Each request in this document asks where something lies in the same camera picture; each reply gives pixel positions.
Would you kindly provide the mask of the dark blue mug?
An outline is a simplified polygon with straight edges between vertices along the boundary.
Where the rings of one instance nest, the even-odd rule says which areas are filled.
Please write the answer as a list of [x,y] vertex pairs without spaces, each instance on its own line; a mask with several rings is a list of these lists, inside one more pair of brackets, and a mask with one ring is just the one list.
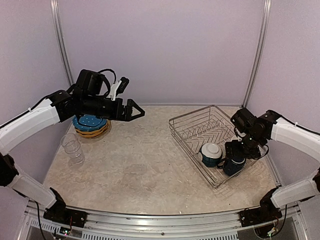
[[243,157],[234,156],[232,158],[223,158],[221,161],[217,164],[218,169],[222,169],[223,172],[227,176],[232,176],[239,172],[246,163],[246,159]]

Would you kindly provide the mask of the teal white bowl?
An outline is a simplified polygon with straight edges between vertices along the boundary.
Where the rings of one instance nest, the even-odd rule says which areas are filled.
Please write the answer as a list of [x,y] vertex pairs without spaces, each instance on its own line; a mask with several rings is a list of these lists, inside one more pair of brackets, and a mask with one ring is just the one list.
[[217,166],[223,156],[221,147],[212,142],[203,144],[199,152],[201,154],[201,162],[208,168]]

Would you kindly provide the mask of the yellow dotted plate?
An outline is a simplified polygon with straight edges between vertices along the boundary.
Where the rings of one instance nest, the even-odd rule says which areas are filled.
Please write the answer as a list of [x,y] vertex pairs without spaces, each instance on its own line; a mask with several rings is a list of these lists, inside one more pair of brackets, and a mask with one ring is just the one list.
[[110,128],[111,128],[111,126],[109,127],[108,130],[103,131],[103,132],[98,133],[98,134],[95,134],[95,135],[82,135],[82,134],[79,134],[79,133],[77,133],[77,132],[76,132],[76,133],[77,133],[78,135],[80,135],[81,137],[83,137],[83,138],[86,138],[86,139],[94,139],[94,138],[97,138],[97,137],[99,137],[99,136],[102,136],[104,133],[106,133],[107,131],[109,131]]
[[96,135],[96,134],[100,134],[100,133],[108,130],[110,128],[110,126],[111,126],[111,122],[108,120],[106,122],[106,124],[104,126],[102,126],[101,128],[99,128],[98,130],[84,131],[84,130],[79,130],[76,127],[74,129],[78,134],[81,134],[81,135]]

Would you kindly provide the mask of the blue dotted plate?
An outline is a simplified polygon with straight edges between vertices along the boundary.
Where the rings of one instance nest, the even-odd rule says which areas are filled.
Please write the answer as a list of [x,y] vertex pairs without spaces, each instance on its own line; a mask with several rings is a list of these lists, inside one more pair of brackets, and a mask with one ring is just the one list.
[[107,124],[107,120],[86,114],[80,118],[75,116],[72,119],[72,124],[80,132],[93,132],[102,129]]

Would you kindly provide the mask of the clear glass front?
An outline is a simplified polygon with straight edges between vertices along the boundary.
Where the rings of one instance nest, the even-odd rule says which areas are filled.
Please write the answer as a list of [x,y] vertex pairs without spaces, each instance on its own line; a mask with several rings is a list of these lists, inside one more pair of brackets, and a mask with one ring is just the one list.
[[60,144],[71,158],[76,158],[81,154],[81,144],[74,133],[64,135],[60,140]]

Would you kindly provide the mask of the clear glass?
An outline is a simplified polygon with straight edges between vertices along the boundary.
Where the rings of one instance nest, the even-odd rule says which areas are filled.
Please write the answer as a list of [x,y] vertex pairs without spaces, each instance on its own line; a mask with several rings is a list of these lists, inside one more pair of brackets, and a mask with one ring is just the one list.
[[69,155],[72,164],[81,164],[85,160],[85,155],[79,144],[68,146],[65,152]]
[[64,135],[60,140],[60,144],[71,158],[76,158],[81,154],[81,144],[74,133]]

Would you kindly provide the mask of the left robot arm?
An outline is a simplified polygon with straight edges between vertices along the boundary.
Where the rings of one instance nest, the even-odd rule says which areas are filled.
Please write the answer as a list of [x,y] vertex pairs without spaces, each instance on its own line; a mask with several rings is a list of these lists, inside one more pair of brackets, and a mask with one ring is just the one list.
[[42,130],[72,117],[92,115],[111,121],[131,122],[145,115],[133,100],[123,104],[122,94],[129,79],[115,78],[109,83],[104,70],[80,71],[76,83],[67,90],[58,90],[44,96],[33,107],[7,121],[0,127],[0,185],[11,188],[32,199],[46,209],[57,221],[70,218],[70,211],[61,195],[53,188],[25,173],[10,156],[10,152]]

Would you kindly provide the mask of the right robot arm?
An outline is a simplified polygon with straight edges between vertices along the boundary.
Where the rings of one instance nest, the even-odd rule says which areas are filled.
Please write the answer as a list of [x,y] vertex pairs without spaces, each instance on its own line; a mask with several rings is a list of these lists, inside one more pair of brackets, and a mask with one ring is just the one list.
[[293,122],[274,110],[261,116],[253,115],[247,108],[239,109],[231,118],[238,139],[225,143],[227,160],[258,160],[260,149],[269,141],[280,143],[286,150],[282,157],[298,171],[315,163],[315,170],[300,175],[300,179],[285,186],[269,190],[258,207],[239,212],[241,225],[251,226],[282,217],[281,209],[295,202],[306,201],[320,194],[320,134]]

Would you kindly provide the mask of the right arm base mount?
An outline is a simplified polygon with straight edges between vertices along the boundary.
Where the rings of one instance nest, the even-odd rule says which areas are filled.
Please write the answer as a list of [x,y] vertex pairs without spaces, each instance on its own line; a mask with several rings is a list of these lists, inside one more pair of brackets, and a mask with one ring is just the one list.
[[267,223],[280,219],[282,216],[282,212],[278,209],[269,211],[263,209],[262,207],[256,207],[252,209],[245,208],[239,212],[239,218],[242,227]]

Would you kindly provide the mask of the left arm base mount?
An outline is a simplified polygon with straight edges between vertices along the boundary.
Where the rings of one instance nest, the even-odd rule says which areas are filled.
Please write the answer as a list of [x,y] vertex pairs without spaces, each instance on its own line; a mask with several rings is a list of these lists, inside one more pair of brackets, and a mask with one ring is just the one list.
[[82,210],[75,210],[65,206],[52,206],[46,209],[43,217],[47,220],[70,227],[84,228],[88,213]]

